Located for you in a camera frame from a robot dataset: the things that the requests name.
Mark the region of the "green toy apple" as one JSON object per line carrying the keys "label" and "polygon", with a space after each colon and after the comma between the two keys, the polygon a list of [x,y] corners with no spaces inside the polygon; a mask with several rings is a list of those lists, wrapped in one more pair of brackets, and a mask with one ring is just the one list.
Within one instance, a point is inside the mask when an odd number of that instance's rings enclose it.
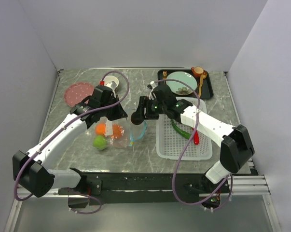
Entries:
{"label": "green toy apple", "polygon": [[97,150],[104,150],[107,148],[107,140],[102,135],[97,135],[93,140],[93,147]]}

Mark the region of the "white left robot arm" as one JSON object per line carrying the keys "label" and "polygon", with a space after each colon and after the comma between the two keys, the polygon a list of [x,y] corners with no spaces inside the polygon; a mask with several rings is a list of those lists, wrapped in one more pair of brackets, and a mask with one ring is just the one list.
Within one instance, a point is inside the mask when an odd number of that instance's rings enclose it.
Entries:
{"label": "white left robot arm", "polygon": [[87,182],[81,171],[73,168],[53,170],[52,166],[76,137],[102,117],[113,121],[127,117],[127,113],[112,88],[98,85],[93,94],[76,104],[43,141],[26,153],[18,151],[13,155],[16,184],[36,197],[56,188],[70,188],[76,194],[83,193]]}

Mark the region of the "red toy chili pepper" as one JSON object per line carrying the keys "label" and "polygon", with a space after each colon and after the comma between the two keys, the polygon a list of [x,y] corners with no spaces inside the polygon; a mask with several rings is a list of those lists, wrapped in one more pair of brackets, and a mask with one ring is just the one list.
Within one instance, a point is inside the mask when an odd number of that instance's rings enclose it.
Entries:
{"label": "red toy chili pepper", "polygon": [[194,142],[195,145],[199,145],[199,143],[200,143],[200,142],[199,142],[198,131],[196,131],[196,132],[194,133],[193,142]]}

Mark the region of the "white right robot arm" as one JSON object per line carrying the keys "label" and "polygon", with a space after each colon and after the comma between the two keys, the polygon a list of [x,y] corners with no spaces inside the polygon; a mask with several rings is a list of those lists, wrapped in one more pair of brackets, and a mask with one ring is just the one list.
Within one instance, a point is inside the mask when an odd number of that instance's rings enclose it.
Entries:
{"label": "white right robot arm", "polygon": [[141,96],[131,122],[139,125],[144,120],[158,120],[160,115],[196,128],[221,149],[219,161],[205,173],[206,178],[202,180],[206,192],[214,192],[223,178],[238,173],[255,153],[245,126],[233,126],[213,118],[187,99],[176,97],[168,85],[158,85],[149,96]]}

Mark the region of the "clear zip top bag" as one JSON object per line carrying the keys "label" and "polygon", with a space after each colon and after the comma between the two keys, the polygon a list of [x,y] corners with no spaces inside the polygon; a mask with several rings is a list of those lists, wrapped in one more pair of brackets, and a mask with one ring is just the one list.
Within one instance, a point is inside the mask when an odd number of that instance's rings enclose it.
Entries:
{"label": "clear zip top bag", "polygon": [[140,125],[134,125],[131,122],[131,116],[136,108],[126,108],[125,111],[128,115],[126,118],[109,121],[103,117],[94,124],[92,145],[96,150],[102,151],[109,147],[133,147],[134,143],[145,135],[146,122]]}

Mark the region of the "green toy cucumber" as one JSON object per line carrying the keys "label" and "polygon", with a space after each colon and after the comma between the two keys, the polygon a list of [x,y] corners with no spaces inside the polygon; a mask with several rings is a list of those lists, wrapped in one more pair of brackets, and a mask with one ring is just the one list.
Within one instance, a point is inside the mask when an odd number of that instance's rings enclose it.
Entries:
{"label": "green toy cucumber", "polygon": [[172,125],[172,128],[175,130],[175,132],[179,134],[180,136],[182,136],[183,138],[189,139],[191,137],[190,133],[179,128],[173,120],[171,120],[171,125]]}

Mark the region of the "dark purple toy mangosteen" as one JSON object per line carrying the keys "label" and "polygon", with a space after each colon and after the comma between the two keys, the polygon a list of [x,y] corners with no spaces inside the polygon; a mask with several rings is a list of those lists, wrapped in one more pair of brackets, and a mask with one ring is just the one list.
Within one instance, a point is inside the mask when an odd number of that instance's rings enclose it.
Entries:
{"label": "dark purple toy mangosteen", "polygon": [[131,115],[130,119],[131,119],[132,124],[134,124],[134,125],[140,125],[144,121],[144,119],[142,118],[142,116],[138,112],[134,112]]}

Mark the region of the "orange toy tangerine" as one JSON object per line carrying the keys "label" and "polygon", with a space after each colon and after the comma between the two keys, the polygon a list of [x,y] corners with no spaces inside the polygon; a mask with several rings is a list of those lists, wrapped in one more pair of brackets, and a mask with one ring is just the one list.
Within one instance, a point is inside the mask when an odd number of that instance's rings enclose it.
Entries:
{"label": "orange toy tangerine", "polygon": [[105,136],[106,133],[106,124],[105,123],[99,123],[95,127],[95,133],[96,135]]}
{"label": "orange toy tangerine", "polygon": [[124,129],[122,126],[118,124],[113,124],[112,125],[112,138],[113,139],[120,139],[124,134]]}

